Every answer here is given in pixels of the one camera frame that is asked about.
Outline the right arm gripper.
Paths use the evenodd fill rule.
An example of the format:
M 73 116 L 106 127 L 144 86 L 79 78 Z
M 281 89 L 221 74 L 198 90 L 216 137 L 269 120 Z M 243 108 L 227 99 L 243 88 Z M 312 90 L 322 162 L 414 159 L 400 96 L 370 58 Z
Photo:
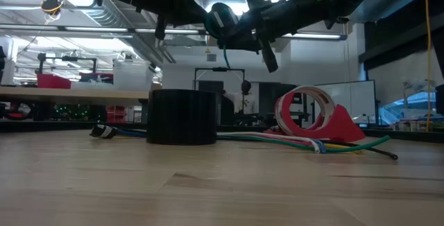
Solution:
M 271 43 L 327 19 L 330 12 L 330 0 L 282 0 L 262 6 L 254 1 L 250 3 L 253 7 L 237 24 L 219 29 L 218 46 L 220 49 L 260 50 L 270 73 L 278 70 Z

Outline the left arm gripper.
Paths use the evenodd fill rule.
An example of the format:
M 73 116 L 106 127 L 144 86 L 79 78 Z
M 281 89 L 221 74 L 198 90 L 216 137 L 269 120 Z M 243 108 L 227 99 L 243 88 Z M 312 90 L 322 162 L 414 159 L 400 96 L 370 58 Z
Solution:
M 208 13 L 194 0 L 139 0 L 139 10 L 157 15 L 155 37 L 164 40 L 168 24 L 174 27 L 188 24 L 203 24 Z

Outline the red tape dispenser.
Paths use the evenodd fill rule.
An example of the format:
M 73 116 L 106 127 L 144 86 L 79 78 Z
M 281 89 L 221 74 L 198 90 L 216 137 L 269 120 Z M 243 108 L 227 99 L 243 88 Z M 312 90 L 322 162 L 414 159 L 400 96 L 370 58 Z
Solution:
M 307 94 L 320 105 L 321 111 L 315 123 L 303 129 L 291 118 L 290 106 L 295 94 Z M 275 117 L 286 135 L 312 139 L 331 139 L 347 143 L 364 139 L 362 130 L 353 123 L 347 109 L 336 105 L 329 94 L 315 86 L 299 86 L 287 92 L 275 104 Z

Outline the person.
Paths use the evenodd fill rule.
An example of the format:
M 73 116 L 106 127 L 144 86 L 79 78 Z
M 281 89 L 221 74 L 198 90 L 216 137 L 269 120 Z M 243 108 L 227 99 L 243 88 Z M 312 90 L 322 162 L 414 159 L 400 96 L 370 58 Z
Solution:
M 247 80 L 244 80 L 241 84 L 240 93 L 232 93 L 223 90 L 223 95 L 233 102 L 235 114 L 257 113 L 256 97 L 253 93 L 250 92 L 251 87 L 251 83 Z

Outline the black cabinet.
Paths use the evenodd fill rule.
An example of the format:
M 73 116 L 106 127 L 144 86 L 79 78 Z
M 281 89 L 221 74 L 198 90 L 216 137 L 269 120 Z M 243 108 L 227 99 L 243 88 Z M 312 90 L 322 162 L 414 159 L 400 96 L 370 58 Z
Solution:
M 259 84 L 259 115 L 264 119 L 266 126 L 272 127 L 278 124 L 275 118 L 275 104 L 280 97 L 296 87 L 297 85 L 277 82 Z

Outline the long tube light fixture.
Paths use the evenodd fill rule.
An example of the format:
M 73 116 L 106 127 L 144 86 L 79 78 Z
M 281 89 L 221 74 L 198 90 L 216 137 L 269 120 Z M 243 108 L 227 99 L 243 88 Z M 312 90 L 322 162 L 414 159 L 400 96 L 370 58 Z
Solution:
M 66 31 L 82 33 L 150 33 L 154 34 L 154 28 L 110 28 L 90 26 L 50 26 L 50 25 L 26 25 L 26 24 L 0 24 L 1 30 L 23 30 L 23 31 Z M 193 29 L 166 29 L 166 35 L 209 35 L 206 30 Z M 321 34 L 321 33 L 296 33 L 286 34 L 283 38 L 302 40 L 345 40 L 343 34 Z

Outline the white translucent storage container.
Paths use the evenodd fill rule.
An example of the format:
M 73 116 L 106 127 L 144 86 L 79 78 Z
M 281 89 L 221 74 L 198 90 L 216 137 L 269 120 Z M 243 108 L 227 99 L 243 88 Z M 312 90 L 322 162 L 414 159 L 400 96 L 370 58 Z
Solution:
M 149 92 L 153 72 L 147 62 L 115 61 L 113 85 L 118 91 Z

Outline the red storage bins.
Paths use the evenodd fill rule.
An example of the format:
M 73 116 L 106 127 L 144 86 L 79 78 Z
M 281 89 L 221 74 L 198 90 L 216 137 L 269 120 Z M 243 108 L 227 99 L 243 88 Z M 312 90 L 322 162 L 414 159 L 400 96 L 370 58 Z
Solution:
M 107 106 L 105 111 L 107 123 L 125 123 L 127 121 L 126 108 L 123 106 Z

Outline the whiteboard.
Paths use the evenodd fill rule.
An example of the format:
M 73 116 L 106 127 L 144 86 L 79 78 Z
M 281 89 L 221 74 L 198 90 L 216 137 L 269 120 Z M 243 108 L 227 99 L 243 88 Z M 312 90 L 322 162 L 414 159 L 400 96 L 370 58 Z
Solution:
M 377 124 L 375 81 L 340 82 L 317 85 L 330 95 L 335 105 L 342 105 L 354 123 Z

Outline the red plastic tote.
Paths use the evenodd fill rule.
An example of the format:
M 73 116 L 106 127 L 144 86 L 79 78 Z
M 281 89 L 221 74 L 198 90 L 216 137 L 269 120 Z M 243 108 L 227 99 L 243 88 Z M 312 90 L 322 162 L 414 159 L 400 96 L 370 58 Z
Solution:
M 39 73 L 37 75 L 37 87 L 43 89 L 70 89 L 71 81 L 60 76 Z

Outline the black stand frame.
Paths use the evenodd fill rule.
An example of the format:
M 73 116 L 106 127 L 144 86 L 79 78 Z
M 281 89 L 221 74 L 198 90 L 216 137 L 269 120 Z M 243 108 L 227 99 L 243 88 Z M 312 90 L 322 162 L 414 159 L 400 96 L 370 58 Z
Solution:
M 223 94 L 225 92 L 223 88 L 223 82 L 217 82 L 213 80 L 198 80 L 197 72 L 199 70 L 206 71 L 213 71 L 213 72 L 227 72 L 227 71 L 240 71 L 243 74 L 243 77 L 241 79 L 241 85 L 245 81 L 245 70 L 244 69 L 229 69 L 226 67 L 213 67 L 213 68 L 195 68 L 194 70 L 194 81 L 193 81 L 193 88 L 194 90 L 199 91 L 206 91 L 206 92 L 213 92 L 216 94 Z

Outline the dark duct tape roll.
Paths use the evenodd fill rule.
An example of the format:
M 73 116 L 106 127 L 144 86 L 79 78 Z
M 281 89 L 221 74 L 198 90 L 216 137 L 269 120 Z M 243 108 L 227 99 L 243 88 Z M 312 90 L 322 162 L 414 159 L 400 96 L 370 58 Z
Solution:
M 148 99 L 150 144 L 201 146 L 216 143 L 216 94 L 190 89 L 158 89 Z

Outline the black gantry frame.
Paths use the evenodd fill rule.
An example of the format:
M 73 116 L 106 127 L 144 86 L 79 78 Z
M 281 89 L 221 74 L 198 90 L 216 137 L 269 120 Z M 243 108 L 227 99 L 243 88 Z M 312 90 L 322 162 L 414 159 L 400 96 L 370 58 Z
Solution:
M 70 81 L 78 82 L 81 79 L 82 73 L 96 73 L 98 66 L 97 58 L 82 58 L 78 55 L 62 55 L 50 57 L 46 53 L 39 53 L 37 55 L 37 61 L 39 65 L 35 70 L 36 74 L 44 73 L 44 63 L 47 62 L 50 66 L 47 68 L 48 74 L 53 76 L 68 79 Z M 78 63 L 79 61 L 92 62 L 91 67 L 82 67 Z

